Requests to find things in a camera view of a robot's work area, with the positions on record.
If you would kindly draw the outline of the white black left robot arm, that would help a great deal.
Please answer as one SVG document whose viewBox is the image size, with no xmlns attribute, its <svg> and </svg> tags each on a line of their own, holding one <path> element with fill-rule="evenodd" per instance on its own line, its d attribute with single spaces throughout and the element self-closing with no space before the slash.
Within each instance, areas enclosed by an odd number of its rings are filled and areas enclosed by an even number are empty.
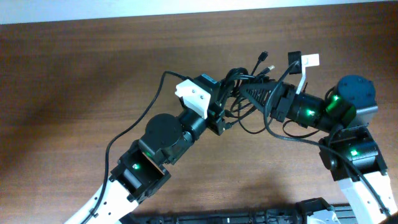
<svg viewBox="0 0 398 224">
<path fill-rule="evenodd" d="M 179 116 L 162 113 L 149 120 L 105 177 L 98 191 L 68 219 L 68 223 L 119 223 L 170 179 L 164 167 L 175 164 L 212 122 L 222 120 L 224 100 L 213 100 L 208 119 L 185 107 Z"/>
</svg>

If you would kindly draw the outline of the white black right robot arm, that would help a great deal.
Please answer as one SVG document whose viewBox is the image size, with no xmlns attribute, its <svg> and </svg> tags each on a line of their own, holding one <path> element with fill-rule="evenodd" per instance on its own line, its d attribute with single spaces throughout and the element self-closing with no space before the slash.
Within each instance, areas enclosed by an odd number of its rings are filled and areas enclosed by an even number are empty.
<svg viewBox="0 0 398 224">
<path fill-rule="evenodd" d="M 368 129 L 378 111 L 372 81 L 345 76 L 324 98 L 281 80 L 244 84 L 239 91 L 264 119 L 327 133 L 315 145 L 359 223 L 380 223 L 397 213 L 386 162 Z"/>
</svg>

